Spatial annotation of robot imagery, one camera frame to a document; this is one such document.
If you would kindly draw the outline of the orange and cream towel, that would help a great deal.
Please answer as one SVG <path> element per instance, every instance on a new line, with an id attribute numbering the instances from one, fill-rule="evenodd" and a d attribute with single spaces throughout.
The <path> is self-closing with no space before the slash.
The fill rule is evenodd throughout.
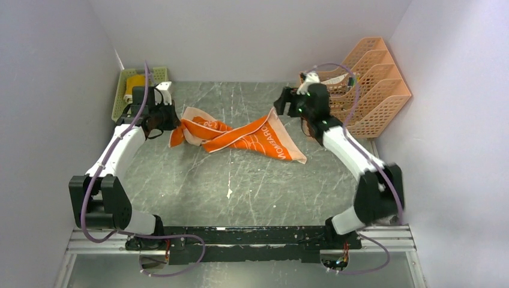
<path id="1" fill-rule="evenodd" d="M 277 160 L 307 162 L 274 108 L 249 124 L 232 128 L 203 110 L 188 107 L 182 115 L 181 125 L 170 134 L 169 147 L 184 142 L 201 146 L 208 153 L 226 148 L 244 149 Z"/>

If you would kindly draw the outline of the brown yellow bear towel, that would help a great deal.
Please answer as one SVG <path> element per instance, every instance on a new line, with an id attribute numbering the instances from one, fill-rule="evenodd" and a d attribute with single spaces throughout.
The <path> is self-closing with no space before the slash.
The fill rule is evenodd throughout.
<path id="1" fill-rule="evenodd" d="M 134 76 L 130 76 L 126 79 L 125 83 L 125 92 L 123 96 L 123 100 L 127 104 L 131 104 L 133 102 L 133 89 L 137 86 L 145 86 L 145 76 L 141 74 L 137 74 Z"/>

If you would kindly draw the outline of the orange plastic file organizer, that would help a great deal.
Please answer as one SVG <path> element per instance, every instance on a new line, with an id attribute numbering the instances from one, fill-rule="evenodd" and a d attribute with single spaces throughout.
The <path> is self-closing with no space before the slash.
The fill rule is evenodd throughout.
<path id="1" fill-rule="evenodd" d="M 411 98 L 411 92 L 381 37 L 361 39 L 342 66 L 331 71 L 320 67 L 317 73 L 321 82 L 343 74 L 358 77 L 358 83 L 352 89 L 347 86 L 333 89 L 326 85 L 332 115 L 346 121 L 349 113 L 353 113 L 347 129 L 356 138 L 379 137 Z"/>

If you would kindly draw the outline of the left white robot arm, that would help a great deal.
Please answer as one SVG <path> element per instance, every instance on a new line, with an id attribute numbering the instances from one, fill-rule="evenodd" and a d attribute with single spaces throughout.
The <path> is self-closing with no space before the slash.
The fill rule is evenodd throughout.
<path id="1" fill-rule="evenodd" d="M 166 232 L 161 218 L 135 210 L 121 179 L 139 148 L 153 138 L 152 131 L 172 131 L 180 125 L 172 88 L 171 82 L 135 86 L 133 101 L 117 119 L 107 148 L 84 175 L 71 178 L 68 188 L 79 228 L 138 234 L 150 249 L 164 246 Z"/>

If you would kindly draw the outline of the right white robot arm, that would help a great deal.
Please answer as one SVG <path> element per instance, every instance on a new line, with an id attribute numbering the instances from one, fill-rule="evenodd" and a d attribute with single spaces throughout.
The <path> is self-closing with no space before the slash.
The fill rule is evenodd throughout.
<path id="1" fill-rule="evenodd" d="M 274 107 L 278 115 L 286 113 L 306 121 L 309 135 L 332 152 L 358 182 L 350 207 L 326 221 L 329 229 L 324 241 L 330 248 L 339 248 L 348 233 L 391 215 L 401 216 L 405 202 L 401 168 L 384 163 L 360 145 L 332 115 L 329 101 L 324 84 L 311 84 L 302 94 L 286 86 Z"/>

